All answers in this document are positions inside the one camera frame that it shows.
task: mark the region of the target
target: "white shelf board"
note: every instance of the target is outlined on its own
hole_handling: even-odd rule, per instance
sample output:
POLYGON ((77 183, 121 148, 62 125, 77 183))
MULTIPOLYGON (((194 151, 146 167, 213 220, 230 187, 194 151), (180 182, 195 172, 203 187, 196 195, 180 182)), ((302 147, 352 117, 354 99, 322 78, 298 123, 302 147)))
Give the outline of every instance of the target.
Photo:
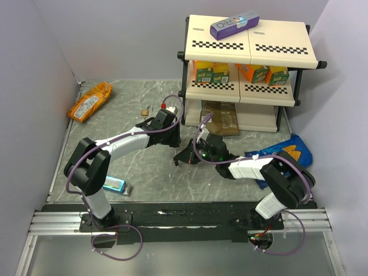
POLYGON ((248 31, 217 41, 209 30, 212 23, 226 19, 216 16, 189 16, 185 59, 209 62, 244 63, 251 61, 248 31))
POLYGON ((229 64, 228 83, 195 83, 196 71, 193 61, 188 62, 186 85, 187 99, 205 99, 218 102, 239 102, 239 70, 235 64, 229 64))
MULTIPOLYGON (((273 106, 236 103, 237 124, 243 131, 276 132, 276 118, 273 106)), ((201 100, 187 99, 185 125, 196 127, 200 123, 201 100)))
POLYGON ((226 17, 190 15, 185 59, 315 69, 318 65, 303 22, 259 20, 256 27, 217 41, 212 23, 226 17))
POLYGON ((240 102, 244 104, 294 106, 290 78, 283 86, 270 87, 265 80, 251 83, 239 72, 240 102))
POLYGON ((246 131, 277 131, 273 106, 236 103, 235 109, 239 129, 246 131))
POLYGON ((315 69, 318 65, 303 22, 259 20, 248 30, 251 64, 315 69))
POLYGON ((196 127, 200 123, 202 104, 200 99, 186 99, 185 125, 196 127))

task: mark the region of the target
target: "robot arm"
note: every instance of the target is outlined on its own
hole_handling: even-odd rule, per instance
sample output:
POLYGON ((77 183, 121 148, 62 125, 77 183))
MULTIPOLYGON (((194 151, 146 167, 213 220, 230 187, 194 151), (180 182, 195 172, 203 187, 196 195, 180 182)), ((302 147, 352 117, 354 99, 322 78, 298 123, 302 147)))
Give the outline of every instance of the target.
POLYGON ((97 141, 84 138, 77 145, 64 168, 65 176, 69 176, 75 164, 85 153, 94 147, 106 143, 106 146, 90 154, 88 159, 91 162, 84 160, 75 170, 71 178, 71 183, 83 193, 84 199, 90 207, 96 223, 101 228, 113 225, 114 210, 107 201, 105 192, 102 189, 108 173, 109 164, 132 151, 148 148, 155 144, 179 147, 181 142, 179 124, 169 131, 151 132, 168 128, 174 120, 177 120, 176 114, 177 109, 175 107, 160 109, 155 118, 151 117, 137 124, 131 130, 118 135, 127 135, 123 139, 114 141, 114 138, 118 136, 97 141), (137 132, 148 133, 133 135, 137 132))
MULTIPOLYGON (((208 134, 206 128, 202 128, 196 141, 196 149, 205 161, 217 162, 216 171, 224 178, 241 179, 252 178, 265 180, 272 193, 262 198, 255 210, 264 219, 269 219, 283 209, 295 209, 306 197, 307 190, 302 179, 288 165, 276 158, 253 158, 241 160, 244 157, 229 153, 226 144, 219 135, 208 134), (223 164, 223 161, 236 160, 238 162, 223 164)), ((288 163, 291 163, 306 179, 309 188, 315 185, 314 177, 287 152, 277 153, 288 163)), ((188 164, 197 164, 200 159, 194 154, 193 139, 188 146, 174 157, 178 161, 188 164)))

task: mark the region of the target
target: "black checkered pattern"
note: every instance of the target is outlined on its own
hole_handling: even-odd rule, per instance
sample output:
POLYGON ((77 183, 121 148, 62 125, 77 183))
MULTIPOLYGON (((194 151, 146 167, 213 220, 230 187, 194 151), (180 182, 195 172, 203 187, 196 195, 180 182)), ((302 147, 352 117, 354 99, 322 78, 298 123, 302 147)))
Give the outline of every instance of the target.
POLYGON ((293 47, 280 47, 280 46, 266 46, 266 45, 259 45, 259 44, 255 44, 255 49, 257 51, 269 51, 269 52, 278 52, 278 53, 298 53, 299 55, 301 55, 302 53, 304 55, 307 55, 308 52, 306 51, 306 48, 293 48, 293 47))
POLYGON ((260 85, 246 85, 246 91, 251 92, 262 92, 262 93, 278 93, 278 94, 287 94, 288 90, 283 86, 269 87, 269 86, 260 86, 260 85))
POLYGON ((234 49, 244 50, 243 43, 223 43, 223 42, 209 42, 209 41, 197 41, 193 40, 193 47, 200 48, 219 48, 219 49, 234 49))
POLYGON ((211 88, 211 89, 220 89, 220 90, 234 90, 233 83, 195 83, 196 81, 191 82, 192 87, 201 87, 201 88, 211 88))

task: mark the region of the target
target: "padlock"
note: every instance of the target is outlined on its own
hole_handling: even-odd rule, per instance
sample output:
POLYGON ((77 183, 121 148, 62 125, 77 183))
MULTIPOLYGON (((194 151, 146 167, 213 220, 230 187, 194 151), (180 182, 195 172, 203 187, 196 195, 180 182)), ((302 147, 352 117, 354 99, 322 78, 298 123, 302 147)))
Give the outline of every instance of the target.
POLYGON ((144 118, 148 117, 148 115, 150 115, 150 111, 149 111, 150 108, 151 108, 151 111, 153 112, 154 108, 151 105, 149 105, 146 109, 142 109, 140 111, 140 115, 144 118))
POLYGON ((142 117, 147 117, 148 116, 148 109, 142 109, 141 110, 141 112, 140 112, 140 115, 142 116, 142 117))

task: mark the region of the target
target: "orange snack bag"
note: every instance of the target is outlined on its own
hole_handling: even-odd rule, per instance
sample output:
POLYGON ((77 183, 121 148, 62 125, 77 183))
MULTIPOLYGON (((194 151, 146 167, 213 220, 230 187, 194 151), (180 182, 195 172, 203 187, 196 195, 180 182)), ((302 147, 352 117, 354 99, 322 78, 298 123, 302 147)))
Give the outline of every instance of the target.
POLYGON ((68 116, 78 122, 83 122, 109 98, 113 86, 102 82, 81 96, 78 102, 68 111, 68 116))

